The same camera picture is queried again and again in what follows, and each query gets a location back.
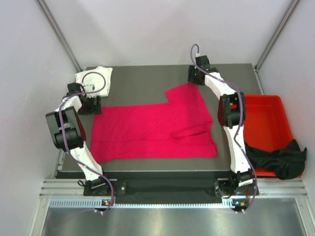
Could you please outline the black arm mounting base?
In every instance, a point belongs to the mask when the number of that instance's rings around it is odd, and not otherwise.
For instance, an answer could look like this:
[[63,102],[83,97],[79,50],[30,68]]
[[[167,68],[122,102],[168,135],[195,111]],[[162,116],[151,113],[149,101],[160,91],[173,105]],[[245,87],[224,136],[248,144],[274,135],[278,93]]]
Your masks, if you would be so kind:
[[227,179],[118,179],[111,180],[114,203],[219,203],[232,196],[253,195],[255,183],[235,188]]

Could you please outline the pink t-shirt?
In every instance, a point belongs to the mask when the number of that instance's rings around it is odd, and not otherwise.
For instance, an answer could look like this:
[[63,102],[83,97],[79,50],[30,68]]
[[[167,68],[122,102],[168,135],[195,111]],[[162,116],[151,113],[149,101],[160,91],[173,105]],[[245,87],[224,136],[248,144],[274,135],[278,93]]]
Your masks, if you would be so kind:
[[165,103],[102,107],[91,134],[96,162],[216,157],[213,118],[198,87],[183,84],[165,96]]

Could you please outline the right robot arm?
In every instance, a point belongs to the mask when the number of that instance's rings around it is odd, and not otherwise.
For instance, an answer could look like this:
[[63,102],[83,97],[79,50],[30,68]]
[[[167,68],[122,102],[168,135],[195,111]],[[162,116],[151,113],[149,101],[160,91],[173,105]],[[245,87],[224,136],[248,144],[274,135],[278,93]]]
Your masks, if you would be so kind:
[[231,82],[226,82],[214,68],[206,68],[209,74],[196,66],[189,66],[188,82],[207,86],[219,100],[218,121],[228,139],[231,157],[230,190],[237,195],[253,184],[252,167],[245,151],[244,121],[246,119],[245,95],[235,89]]

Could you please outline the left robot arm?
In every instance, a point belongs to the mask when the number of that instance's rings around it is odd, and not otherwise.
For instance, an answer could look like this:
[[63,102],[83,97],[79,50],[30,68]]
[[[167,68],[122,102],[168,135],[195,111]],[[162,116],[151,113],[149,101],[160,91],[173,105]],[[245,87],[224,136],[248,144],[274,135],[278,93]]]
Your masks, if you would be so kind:
[[78,164],[85,176],[85,196],[109,196],[112,184],[104,178],[103,168],[95,161],[86,144],[86,133],[79,115],[99,115],[101,111],[100,96],[89,98],[79,83],[67,85],[68,93],[60,106],[45,118],[52,141],[57,149],[66,152]]

